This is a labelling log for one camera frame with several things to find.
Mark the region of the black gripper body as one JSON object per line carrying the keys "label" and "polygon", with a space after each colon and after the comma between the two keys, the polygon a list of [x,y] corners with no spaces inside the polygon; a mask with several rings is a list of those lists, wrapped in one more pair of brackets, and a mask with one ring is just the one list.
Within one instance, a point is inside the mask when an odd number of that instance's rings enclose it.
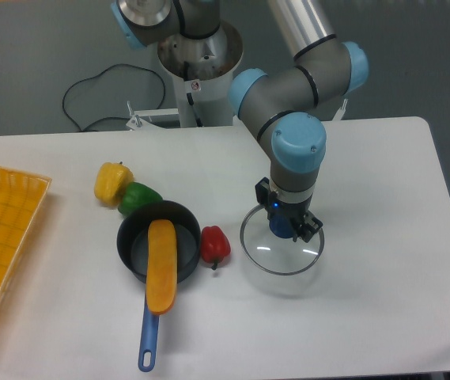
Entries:
{"label": "black gripper body", "polygon": [[315,185],[302,192],[288,192],[264,177],[255,185],[257,203],[267,211],[271,232],[294,232],[293,222],[305,213]]}

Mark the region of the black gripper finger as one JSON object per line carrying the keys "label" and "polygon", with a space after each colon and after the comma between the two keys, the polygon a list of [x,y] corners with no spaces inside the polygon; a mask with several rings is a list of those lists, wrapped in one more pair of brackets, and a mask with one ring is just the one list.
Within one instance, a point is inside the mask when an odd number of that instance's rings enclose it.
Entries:
{"label": "black gripper finger", "polygon": [[322,227],[323,223],[313,213],[305,213],[293,222],[293,240],[310,242]]}

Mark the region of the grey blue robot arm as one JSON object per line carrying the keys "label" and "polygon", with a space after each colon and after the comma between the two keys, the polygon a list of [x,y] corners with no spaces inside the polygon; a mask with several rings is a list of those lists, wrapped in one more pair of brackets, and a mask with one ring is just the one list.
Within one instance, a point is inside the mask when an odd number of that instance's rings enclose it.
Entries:
{"label": "grey blue robot arm", "polygon": [[271,232],[310,241],[321,221],[309,210],[326,153],[326,131],[311,115],[319,104],[362,86],[364,51],[340,42],[317,1],[271,1],[270,10],[293,66],[270,76],[242,72],[238,31],[217,1],[114,1],[113,15],[133,48],[155,45],[172,77],[182,127],[221,126],[239,119],[270,159],[270,176],[255,188]]}

